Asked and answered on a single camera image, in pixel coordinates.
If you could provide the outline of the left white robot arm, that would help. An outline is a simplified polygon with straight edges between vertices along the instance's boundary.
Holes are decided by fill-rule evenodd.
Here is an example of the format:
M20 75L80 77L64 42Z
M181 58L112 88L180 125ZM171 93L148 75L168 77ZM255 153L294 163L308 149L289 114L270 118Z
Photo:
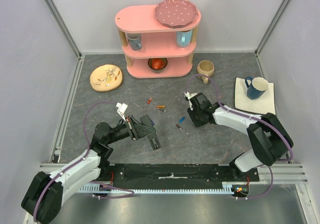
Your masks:
M63 204L85 184L110 175L109 157L113 152L110 144L125 138L136 141L147 137L153 150L161 147L156 129L149 115L136 120L132 115L111 127L101 122L95 127L91 143L79 157L50 173L38 172L24 198L21 207L33 216L34 222L50 223L60 212Z

